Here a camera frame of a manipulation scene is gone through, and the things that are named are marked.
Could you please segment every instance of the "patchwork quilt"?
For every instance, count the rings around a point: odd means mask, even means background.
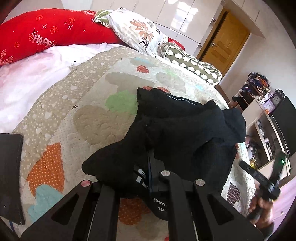
[[[19,236],[79,182],[96,181],[83,173],[81,164],[125,136],[136,116],[138,87],[163,87],[175,96],[202,104],[212,99],[228,108],[199,76],[127,47],[99,53],[74,67],[39,97],[14,130],[24,136],[20,192],[26,224],[15,225]],[[237,144],[237,150],[221,195],[245,215],[255,186],[238,166],[239,159],[249,163],[245,144]],[[168,240],[167,236],[167,222],[140,199],[121,200],[118,240]]]

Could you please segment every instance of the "red heart patch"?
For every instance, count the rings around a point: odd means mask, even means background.
[[[137,67],[137,71],[148,74],[150,71],[144,65],[140,65]]]

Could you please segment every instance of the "human hand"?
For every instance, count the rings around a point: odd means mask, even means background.
[[[256,224],[257,228],[262,229],[269,226],[272,223],[271,218],[272,218],[273,203],[272,201],[263,200],[262,197],[259,198],[255,196],[252,198],[248,212],[251,213],[252,211],[254,211],[256,208],[256,205],[259,205],[263,209],[263,212],[256,223],[254,223],[254,221],[251,221],[251,223]]]

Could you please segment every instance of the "door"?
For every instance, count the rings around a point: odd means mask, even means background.
[[[219,31],[202,58],[202,61],[215,66],[222,76],[233,64],[246,42],[250,31],[230,12],[227,13]]]

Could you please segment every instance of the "black tv screen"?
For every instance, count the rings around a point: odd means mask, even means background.
[[[296,152],[296,109],[287,96],[272,112],[272,116],[280,128],[292,156]]]

